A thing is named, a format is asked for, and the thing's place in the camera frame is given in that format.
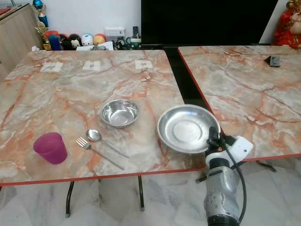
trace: white wall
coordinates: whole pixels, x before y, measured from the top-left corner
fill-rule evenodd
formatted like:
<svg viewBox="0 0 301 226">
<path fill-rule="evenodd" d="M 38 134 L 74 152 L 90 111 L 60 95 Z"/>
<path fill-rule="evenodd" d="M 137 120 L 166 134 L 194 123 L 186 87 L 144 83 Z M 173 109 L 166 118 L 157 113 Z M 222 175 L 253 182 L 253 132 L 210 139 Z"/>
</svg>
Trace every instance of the white wall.
<svg viewBox="0 0 301 226">
<path fill-rule="evenodd" d="M 141 0 L 42 0 L 46 6 L 49 29 L 71 33 L 104 33 L 105 26 L 124 26 L 133 35 L 133 26 L 141 32 Z M 15 3 L 32 0 L 15 0 Z M 0 0 L 0 4 L 10 0 Z"/>
<path fill-rule="evenodd" d="M 279 18 L 281 14 L 285 12 L 287 2 L 288 0 L 278 0 L 259 43 L 271 43 L 274 40 L 274 34 L 278 26 Z"/>
</svg>

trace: marble floor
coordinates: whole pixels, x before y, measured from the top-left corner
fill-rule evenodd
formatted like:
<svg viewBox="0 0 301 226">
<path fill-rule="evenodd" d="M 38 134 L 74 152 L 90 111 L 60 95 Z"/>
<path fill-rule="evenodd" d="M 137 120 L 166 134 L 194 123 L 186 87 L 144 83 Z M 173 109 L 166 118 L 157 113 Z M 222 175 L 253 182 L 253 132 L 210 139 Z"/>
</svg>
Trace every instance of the marble floor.
<svg viewBox="0 0 301 226">
<path fill-rule="evenodd" d="M 273 173 L 255 162 L 241 168 L 248 195 L 242 226 L 301 225 L 301 176 L 296 170 L 276 167 Z M 70 218 L 65 218 L 69 183 L 4 187 L 0 225 L 206 226 L 206 184 L 196 184 L 198 176 L 198 172 L 143 176 L 145 212 L 139 210 L 137 177 L 76 182 Z"/>
</svg>

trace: purple cup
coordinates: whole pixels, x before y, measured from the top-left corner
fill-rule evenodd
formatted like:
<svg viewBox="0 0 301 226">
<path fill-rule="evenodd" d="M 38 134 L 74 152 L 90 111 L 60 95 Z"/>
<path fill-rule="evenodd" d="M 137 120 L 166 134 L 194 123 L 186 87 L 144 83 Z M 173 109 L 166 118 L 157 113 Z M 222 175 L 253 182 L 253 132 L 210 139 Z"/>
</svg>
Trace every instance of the purple cup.
<svg viewBox="0 0 301 226">
<path fill-rule="evenodd" d="M 52 164 L 59 164 L 67 157 L 63 138 L 59 133 L 46 133 L 33 144 L 36 153 Z"/>
</svg>

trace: stainless steel bowl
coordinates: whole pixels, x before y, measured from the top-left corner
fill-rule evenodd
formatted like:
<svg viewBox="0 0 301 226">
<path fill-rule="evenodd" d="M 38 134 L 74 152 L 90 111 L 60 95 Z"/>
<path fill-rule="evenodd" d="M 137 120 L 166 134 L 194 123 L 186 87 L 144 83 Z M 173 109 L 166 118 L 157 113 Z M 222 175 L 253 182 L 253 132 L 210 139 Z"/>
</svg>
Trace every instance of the stainless steel bowl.
<svg viewBox="0 0 301 226">
<path fill-rule="evenodd" d="M 220 133 L 217 119 L 205 108 L 196 105 L 173 107 L 158 122 L 158 134 L 170 148 L 182 153 L 201 153 L 208 148 L 209 128 Z"/>
<path fill-rule="evenodd" d="M 116 128 L 129 126 L 139 116 L 138 106 L 130 100 L 113 100 L 102 109 L 102 119 Z"/>
</svg>

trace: television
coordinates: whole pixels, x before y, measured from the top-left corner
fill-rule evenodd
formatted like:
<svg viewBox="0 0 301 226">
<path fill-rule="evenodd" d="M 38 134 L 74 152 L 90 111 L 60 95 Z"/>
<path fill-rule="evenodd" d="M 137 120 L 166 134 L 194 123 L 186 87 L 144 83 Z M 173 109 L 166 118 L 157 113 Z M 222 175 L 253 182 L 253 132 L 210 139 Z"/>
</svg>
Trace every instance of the television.
<svg viewBox="0 0 301 226">
<path fill-rule="evenodd" d="M 277 0 L 142 0 L 142 44 L 259 43 Z"/>
</svg>

